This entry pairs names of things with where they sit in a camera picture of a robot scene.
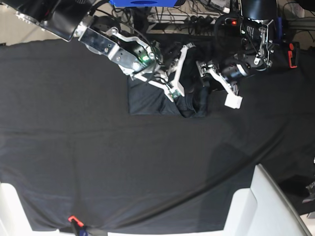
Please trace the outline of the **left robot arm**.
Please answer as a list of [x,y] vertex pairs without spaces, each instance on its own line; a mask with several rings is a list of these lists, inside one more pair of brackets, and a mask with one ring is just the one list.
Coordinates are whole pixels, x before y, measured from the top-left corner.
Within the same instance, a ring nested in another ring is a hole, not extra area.
[[265,71],[272,66],[278,4],[275,0],[237,0],[229,13],[218,17],[214,24],[216,47],[226,46],[219,38],[222,26],[239,28],[241,48],[222,62],[197,61],[200,78],[215,80],[227,92],[225,106],[239,109],[243,98],[239,96],[238,82],[252,71]]

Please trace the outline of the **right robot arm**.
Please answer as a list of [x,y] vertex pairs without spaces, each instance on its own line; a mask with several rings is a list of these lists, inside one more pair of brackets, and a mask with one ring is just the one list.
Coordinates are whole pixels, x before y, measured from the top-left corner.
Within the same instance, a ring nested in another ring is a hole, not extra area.
[[2,0],[16,10],[24,22],[69,42],[77,37],[91,52],[106,56],[131,79],[138,79],[164,91],[170,101],[185,96],[180,83],[184,62],[193,43],[173,42],[168,48],[149,40],[130,21],[104,12],[107,1],[95,0]]

